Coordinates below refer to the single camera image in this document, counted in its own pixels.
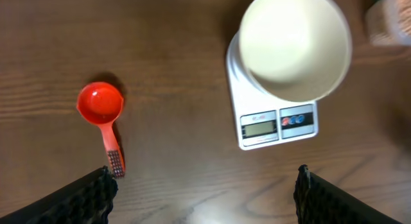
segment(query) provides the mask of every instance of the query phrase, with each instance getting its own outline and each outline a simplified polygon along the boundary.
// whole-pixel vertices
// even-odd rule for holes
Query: clear plastic container
[[[379,0],[365,18],[372,44],[411,46],[411,0]]]

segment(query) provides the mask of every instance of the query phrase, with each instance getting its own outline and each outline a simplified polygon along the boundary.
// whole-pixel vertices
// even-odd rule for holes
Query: spoon handle
[[[100,126],[101,134],[107,157],[111,165],[111,169],[116,178],[123,177],[126,171],[123,155],[121,154],[116,136],[114,135],[112,124]]]

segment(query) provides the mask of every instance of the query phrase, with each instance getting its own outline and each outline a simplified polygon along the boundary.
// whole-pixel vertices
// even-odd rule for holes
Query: wooden surface
[[[367,0],[335,0],[354,57],[319,135],[242,151],[224,57],[251,1],[0,0],[0,216],[108,164],[75,109],[106,78],[126,96],[111,223],[296,223],[301,164],[411,223],[411,50],[370,46]]]

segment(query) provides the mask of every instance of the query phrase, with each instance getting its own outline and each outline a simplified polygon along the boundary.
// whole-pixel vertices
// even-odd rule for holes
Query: red scoop
[[[84,119],[100,128],[107,156],[117,178],[124,176],[125,164],[112,125],[123,110],[123,102],[121,93],[104,82],[88,84],[77,99],[77,110]]]

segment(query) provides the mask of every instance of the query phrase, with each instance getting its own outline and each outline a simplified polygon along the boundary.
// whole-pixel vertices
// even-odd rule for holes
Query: white scale
[[[297,141],[319,132],[315,101],[285,101],[269,94],[248,77],[241,66],[238,34],[231,40],[226,64],[241,149]]]

